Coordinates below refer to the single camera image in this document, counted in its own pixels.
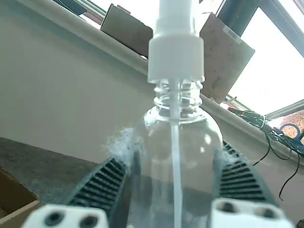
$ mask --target gray carpet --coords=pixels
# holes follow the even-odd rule
[[[96,163],[0,138],[0,166],[38,195],[62,203]]]

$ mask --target spray bottle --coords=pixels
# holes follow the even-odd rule
[[[135,129],[141,145],[130,221],[135,228],[205,227],[212,160],[222,136],[200,108],[204,44],[195,29],[198,0],[160,0],[149,43],[152,107]]]

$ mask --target cardboard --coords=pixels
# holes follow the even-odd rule
[[[0,228],[20,228],[38,204],[33,192],[0,169]]]
[[[205,46],[206,81],[202,93],[221,103],[255,50],[212,13],[199,35]]]
[[[149,40],[153,37],[153,30],[128,12],[111,4],[100,30],[138,54],[148,56]]]

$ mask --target tangled wires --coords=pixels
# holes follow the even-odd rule
[[[245,121],[247,121],[248,123],[252,124],[253,126],[259,128],[265,135],[267,143],[268,143],[268,149],[267,152],[265,153],[265,155],[260,158],[258,161],[256,161],[253,166],[259,164],[268,154],[270,151],[272,151],[279,159],[281,160],[288,160],[291,155],[292,155],[292,151],[295,151],[297,153],[297,167],[295,172],[284,182],[284,184],[281,187],[281,190],[279,192],[279,198],[281,201],[284,201],[283,198],[281,197],[282,192],[284,187],[286,186],[286,184],[297,174],[298,170],[299,170],[299,166],[300,166],[300,155],[303,156],[303,154],[298,151],[297,148],[295,148],[291,143],[290,143],[290,138],[288,136],[286,136],[283,132],[281,132],[279,129],[277,128],[271,128],[269,125],[267,125],[267,121],[269,121],[270,119],[266,116],[266,115],[259,115],[253,111],[240,111],[238,109],[233,109],[233,108],[229,108],[229,111],[233,112],[234,114],[236,114],[237,116],[241,117],[242,119],[244,119]],[[290,152],[288,154],[288,156],[286,157],[282,157],[280,156],[272,147],[271,145],[271,141],[270,138],[274,141],[280,142],[283,145],[287,146],[290,149]]]

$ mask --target mounting hole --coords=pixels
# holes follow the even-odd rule
[[[254,213],[257,215],[257,216],[261,216],[261,217],[264,217],[264,218],[270,218],[270,219],[276,219],[278,218],[278,215],[277,213],[270,209],[270,208],[256,208],[254,210]]]
[[[235,205],[229,202],[220,202],[216,205],[216,208],[220,211],[227,213],[237,213],[238,209]]]
[[[95,216],[84,217],[80,221],[80,228],[94,228],[97,225],[98,218]]]
[[[63,220],[63,218],[64,218],[63,212],[54,211],[46,217],[44,223],[49,227],[53,227],[58,225]]]

